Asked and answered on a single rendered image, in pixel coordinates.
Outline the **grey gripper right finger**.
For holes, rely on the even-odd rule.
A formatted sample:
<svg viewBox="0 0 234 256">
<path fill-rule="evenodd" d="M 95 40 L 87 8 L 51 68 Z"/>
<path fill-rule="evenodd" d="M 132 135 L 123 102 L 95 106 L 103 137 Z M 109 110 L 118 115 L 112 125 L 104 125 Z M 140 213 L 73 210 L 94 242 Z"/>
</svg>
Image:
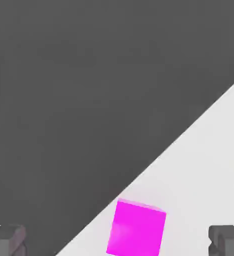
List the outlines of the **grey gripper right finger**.
<svg viewBox="0 0 234 256">
<path fill-rule="evenodd" d="M 234 256 L 234 225 L 211 225 L 208 256 Z"/>
</svg>

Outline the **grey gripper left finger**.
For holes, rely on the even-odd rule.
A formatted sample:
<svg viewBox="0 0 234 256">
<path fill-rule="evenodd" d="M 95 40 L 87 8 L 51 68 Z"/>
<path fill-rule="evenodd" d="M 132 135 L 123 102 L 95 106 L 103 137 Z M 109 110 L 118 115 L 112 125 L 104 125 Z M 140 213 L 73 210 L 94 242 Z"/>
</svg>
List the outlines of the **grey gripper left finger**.
<svg viewBox="0 0 234 256">
<path fill-rule="evenodd" d="M 27 256 L 26 228 L 19 224 L 0 226 L 0 256 Z"/>
</svg>

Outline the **small magenta cube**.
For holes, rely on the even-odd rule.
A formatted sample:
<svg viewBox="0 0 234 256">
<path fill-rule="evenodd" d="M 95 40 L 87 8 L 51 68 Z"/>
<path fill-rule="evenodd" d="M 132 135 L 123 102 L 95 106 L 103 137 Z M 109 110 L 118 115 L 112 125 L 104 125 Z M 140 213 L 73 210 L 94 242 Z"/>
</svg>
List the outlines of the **small magenta cube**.
<svg viewBox="0 0 234 256">
<path fill-rule="evenodd" d="M 106 253 L 159 256 L 166 216 L 158 207 L 118 199 Z"/>
</svg>

